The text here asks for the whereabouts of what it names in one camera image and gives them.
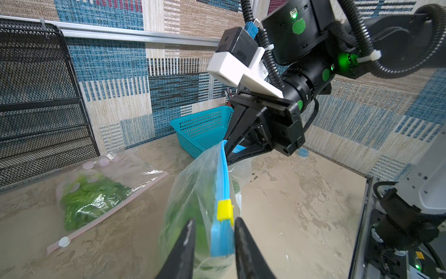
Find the clear pink-zip lettuce bag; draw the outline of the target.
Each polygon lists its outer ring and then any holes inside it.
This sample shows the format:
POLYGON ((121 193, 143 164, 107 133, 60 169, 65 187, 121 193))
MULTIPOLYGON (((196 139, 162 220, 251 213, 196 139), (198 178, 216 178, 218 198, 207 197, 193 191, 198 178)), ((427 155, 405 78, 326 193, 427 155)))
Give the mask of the clear pink-zip lettuce bag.
POLYGON ((55 189, 66 233, 47 247, 47 254, 67 247, 167 176, 129 149, 90 159, 70 171, 55 189))

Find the clear blue-zip bag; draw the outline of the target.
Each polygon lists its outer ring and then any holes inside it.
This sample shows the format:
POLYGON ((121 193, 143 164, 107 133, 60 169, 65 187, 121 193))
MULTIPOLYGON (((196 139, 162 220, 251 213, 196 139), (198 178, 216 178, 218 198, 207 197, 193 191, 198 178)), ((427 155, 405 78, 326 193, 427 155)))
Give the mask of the clear blue-zip bag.
POLYGON ((242 214, 242 188, 250 180, 250 159, 229 165, 226 141, 202 152, 175 179, 159 237, 167 259, 188 219, 196 224, 195 279, 220 279, 235 262, 233 222, 242 214))

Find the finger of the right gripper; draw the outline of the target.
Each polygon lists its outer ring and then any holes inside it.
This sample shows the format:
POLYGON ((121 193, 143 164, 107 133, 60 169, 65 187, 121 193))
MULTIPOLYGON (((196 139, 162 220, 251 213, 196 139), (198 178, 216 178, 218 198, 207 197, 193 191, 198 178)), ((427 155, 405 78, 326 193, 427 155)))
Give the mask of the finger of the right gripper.
POLYGON ((251 107, 238 105, 235 107, 231 117, 228 130, 225 135, 225 154, 229 157, 235 147, 244 139, 245 135, 252 129, 258 118, 258 111, 251 107))
POLYGON ((226 143, 225 144, 226 162, 228 166, 231 166, 242 160, 253 158, 255 156, 267 152, 271 152, 273 149, 274 146, 271 143, 266 143, 266 144, 254 143, 248 145, 247 147, 241 145, 235 146, 226 143))

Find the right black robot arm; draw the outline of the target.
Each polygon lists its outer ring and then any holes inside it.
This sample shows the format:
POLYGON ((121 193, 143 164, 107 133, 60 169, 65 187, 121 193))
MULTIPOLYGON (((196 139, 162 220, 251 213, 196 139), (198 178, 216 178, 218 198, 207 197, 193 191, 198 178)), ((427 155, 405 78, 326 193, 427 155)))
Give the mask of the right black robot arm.
MULTIPOLYGON (((364 21, 353 1, 340 6, 347 25, 334 20, 327 1, 289 1, 261 22, 254 38, 232 42, 231 66, 259 43, 269 81, 244 83, 231 98, 234 113, 224 147, 228 164, 273 150, 289 156, 299 149, 309 128, 301 113, 318 95, 331 92, 335 75, 405 77, 443 50, 446 11, 438 4, 420 7, 414 21, 407 15, 364 21)), ((397 258, 403 258, 409 279, 445 277, 434 250, 434 272, 407 252, 420 245, 430 249, 446 219, 446 136, 436 138, 404 179, 377 181, 373 191, 385 214, 369 229, 365 259, 391 279, 398 277, 397 258)))

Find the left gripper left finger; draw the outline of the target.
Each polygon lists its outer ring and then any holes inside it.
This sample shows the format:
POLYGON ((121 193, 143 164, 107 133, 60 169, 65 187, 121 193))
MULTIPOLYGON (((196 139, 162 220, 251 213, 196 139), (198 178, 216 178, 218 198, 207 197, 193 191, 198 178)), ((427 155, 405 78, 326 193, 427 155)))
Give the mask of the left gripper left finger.
POLYGON ((196 224, 189 219, 156 279, 192 279, 195 260, 196 224))

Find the red utensil cup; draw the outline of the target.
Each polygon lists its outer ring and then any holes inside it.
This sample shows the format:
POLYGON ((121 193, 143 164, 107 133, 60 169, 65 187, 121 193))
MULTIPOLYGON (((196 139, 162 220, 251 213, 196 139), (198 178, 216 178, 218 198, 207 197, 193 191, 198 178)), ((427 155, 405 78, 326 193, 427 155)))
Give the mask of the red utensil cup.
POLYGON ((231 106, 230 100, 232 98, 232 90, 230 88, 227 88, 224 91, 224 95, 226 97, 226 106, 231 106))

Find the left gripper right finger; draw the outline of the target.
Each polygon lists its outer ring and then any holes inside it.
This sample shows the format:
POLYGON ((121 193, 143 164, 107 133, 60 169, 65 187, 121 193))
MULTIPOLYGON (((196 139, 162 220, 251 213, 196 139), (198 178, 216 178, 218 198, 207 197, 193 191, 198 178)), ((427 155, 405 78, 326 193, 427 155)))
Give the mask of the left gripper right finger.
POLYGON ((239 279, 275 279, 241 217, 235 219, 236 272, 239 279))

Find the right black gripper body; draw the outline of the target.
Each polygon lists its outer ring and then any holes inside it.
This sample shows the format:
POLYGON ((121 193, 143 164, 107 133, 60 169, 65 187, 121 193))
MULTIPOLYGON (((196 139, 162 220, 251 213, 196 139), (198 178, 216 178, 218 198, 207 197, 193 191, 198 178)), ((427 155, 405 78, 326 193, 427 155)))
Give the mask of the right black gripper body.
POLYGON ((271 143, 273 150, 290 156, 305 143, 297 102, 263 94, 236 94, 230 103, 233 111, 238 105, 258 111, 255 124, 238 145, 271 143))

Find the green lettuce in bag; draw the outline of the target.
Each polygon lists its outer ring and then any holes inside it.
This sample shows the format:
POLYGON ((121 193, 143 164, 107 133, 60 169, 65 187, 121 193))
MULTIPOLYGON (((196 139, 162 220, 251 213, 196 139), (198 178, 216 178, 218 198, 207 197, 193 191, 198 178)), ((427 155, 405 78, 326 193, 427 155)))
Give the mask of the green lettuce in bag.
POLYGON ((104 215, 132 193, 132 189, 103 174, 81 174, 67 185, 60 199, 65 230, 78 230, 104 215))

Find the teal plastic basket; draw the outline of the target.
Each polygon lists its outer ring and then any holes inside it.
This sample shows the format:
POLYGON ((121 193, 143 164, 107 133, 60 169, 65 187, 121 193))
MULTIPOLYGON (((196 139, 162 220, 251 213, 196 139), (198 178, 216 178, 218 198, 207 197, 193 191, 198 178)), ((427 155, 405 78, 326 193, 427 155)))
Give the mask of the teal plastic basket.
POLYGON ((221 142, 233 115, 230 106, 182 116, 170 122, 181 147, 194 159, 221 142))

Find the blue tape roll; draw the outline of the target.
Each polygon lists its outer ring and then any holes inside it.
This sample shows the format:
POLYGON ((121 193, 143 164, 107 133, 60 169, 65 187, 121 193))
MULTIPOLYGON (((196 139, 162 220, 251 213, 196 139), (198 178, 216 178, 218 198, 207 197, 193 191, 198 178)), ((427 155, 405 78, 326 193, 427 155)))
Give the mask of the blue tape roll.
POLYGON ((300 156, 302 158, 308 158, 310 151, 306 148, 301 147, 297 150, 297 154, 298 154, 298 156, 300 156))

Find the chinese cabbage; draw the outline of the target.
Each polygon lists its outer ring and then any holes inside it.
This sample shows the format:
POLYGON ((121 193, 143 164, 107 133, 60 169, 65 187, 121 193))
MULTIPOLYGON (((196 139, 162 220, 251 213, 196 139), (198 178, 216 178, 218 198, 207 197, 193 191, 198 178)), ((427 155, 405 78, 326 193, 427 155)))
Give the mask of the chinese cabbage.
POLYGON ((194 268, 210 257, 210 233, 213 222, 214 198, 202 197, 197 193, 182 196, 173 201, 164 215, 163 229, 159 237, 161 253, 167 257, 176 243, 183 226, 194 218, 196 224, 196 246, 194 268))

